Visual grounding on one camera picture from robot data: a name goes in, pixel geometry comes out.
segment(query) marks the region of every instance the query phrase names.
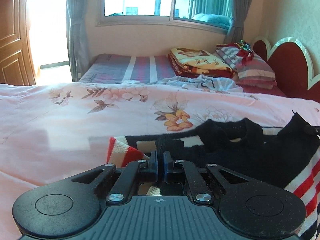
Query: beige wall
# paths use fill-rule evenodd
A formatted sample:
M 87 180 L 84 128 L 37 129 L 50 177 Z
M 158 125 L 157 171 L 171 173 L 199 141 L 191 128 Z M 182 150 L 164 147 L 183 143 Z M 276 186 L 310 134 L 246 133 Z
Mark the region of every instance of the beige wall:
M 320 73 L 320 0 L 264 0 L 260 35 L 274 45 L 294 37 L 308 49 Z
M 151 56 L 168 53 L 173 47 L 214 51 L 224 35 L 209 31 L 166 25 L 118 25 L 96 27 L 99 0 L 88 0 L 86 29 L 92 59 L 101 53 Z M 244 38 L 250 42 L 258 34 L 263 0 L 253 0 L 245 21 Z

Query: striped mattress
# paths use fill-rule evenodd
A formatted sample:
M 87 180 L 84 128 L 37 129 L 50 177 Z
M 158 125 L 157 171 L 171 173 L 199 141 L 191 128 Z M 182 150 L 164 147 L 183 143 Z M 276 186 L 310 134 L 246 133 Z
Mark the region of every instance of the striped mattress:
M 100 54 L 79 82 L 117 84 L 126 80 L 137 80 L 148 84 L 174 76 L 166 56 L 131 57 Z

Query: door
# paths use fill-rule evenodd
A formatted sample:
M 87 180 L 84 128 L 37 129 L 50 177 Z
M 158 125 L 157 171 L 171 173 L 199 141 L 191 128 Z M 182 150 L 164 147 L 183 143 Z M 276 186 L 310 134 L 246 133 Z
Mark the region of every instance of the door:
M 36 84 L 28 45 L 26 0 L 0 0 L 0 83 Z

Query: building window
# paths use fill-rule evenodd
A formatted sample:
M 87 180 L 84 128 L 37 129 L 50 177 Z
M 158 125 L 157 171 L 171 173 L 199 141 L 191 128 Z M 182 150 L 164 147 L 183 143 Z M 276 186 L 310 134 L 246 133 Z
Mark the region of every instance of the building window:
M 225 33 L 228 0 L 101 0 L 99 25 L 165 24 Z

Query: patterned wallpaper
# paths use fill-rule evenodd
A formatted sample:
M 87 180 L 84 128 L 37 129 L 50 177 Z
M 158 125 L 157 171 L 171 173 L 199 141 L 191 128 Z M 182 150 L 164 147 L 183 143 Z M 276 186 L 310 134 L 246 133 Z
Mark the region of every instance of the patterned wallpaper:
M 315 75 L 320 73 L 320 0 L 264 0 L 260 35 L 272 46 L 297 38 L 310 53 Z

